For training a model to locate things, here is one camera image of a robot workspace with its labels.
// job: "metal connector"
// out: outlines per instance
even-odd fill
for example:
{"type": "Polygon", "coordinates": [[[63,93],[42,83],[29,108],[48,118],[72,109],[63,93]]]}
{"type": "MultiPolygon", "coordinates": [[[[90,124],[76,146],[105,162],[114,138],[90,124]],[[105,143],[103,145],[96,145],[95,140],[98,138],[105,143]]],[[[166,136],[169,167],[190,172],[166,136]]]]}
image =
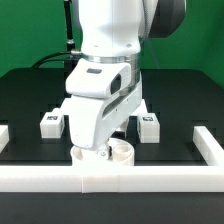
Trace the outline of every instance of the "metal connector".
{"type": "Polygon", "coordinates": [[[73,56],[82,56],[82,52],[80,50],[72,49],[71,54],[73,56]]]}

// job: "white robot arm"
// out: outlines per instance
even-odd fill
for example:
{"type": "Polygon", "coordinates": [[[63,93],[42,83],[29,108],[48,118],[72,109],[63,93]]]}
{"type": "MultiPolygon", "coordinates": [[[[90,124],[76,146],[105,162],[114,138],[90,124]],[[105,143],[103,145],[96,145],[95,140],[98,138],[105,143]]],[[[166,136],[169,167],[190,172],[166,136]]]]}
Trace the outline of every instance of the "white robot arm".
{"type": "Polygon", "coordinates": [[[66,80],[72,95],[70,134],[75,146],[97,150],[140,105],[139,36],[144,39],[150,30],[158,0],[73,3],[83,31],[83,56],[66,80]]]}

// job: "black table surface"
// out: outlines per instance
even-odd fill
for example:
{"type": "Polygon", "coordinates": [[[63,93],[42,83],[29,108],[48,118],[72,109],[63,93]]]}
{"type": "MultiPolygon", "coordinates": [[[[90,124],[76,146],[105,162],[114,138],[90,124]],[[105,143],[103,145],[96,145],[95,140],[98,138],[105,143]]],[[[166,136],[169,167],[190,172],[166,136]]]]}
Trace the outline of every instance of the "black table surface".
{"type": "MultiPolygon", "coordinates": [[[[224,146],[224,90],[194,70],[143,70],[143,98],[160,122],[159,144],[140,144],[136,118],[127,141],[136,165],[206,166],[192,142],[206,126],[224,146]]],[[[68,118],[60,140],[42,140],[45,112],[67,97],[62,69],[15,69],[0,78],[0,124],[10,142],[0,165],[71,165],[68,118]]],[[[222,193],[0,193],[0,223],[223,223],[222,193]]]]}

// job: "green background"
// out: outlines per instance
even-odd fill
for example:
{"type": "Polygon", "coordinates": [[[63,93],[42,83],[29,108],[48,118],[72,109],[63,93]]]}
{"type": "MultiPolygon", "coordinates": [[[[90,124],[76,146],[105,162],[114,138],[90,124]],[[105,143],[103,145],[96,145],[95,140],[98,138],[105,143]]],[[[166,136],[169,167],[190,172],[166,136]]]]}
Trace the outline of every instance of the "green background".
{"type": "MultiPolygon", "coordinates": [[[[63,0],[0,1],[0,76],[66,49],[63,0]]],[[[224,88],[223,23],[223,0],[187,0],[182,26],[146,43],[141,67],[200,70],[224,88]]],[[[81,34],[74,33],[80,47],[81,34]]]]}

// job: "cable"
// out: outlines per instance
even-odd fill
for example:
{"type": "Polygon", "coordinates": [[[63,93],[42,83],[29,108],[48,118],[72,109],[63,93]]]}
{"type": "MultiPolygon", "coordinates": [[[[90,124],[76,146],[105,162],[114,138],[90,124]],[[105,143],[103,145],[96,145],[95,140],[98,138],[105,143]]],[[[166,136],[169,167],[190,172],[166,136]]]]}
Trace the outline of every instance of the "cable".
{"type": "Polygon", "coordinates": [[[34,68],[39,68],[41,65],[48,63],[48,62],[54,62],[54,61],[70,61],[71,59],[50,59],[50,60],[45,60],[42,61],[41,63],[37,64],[34,68]]]}
{"type": "Polygon", "coordinates": [[[49,58],[54,58],[54,57],[61,56],[61,55],[66,55],[66,54],[71,55],[71,52],[70,51],[62,51],[62,52],[50,54],[46,57],[41,58],[39,61],[37,61],[35,64],[33,64],[31,68],[38,68],[39,65],[41,65],[44,61],[46,61],[49,58]]]}

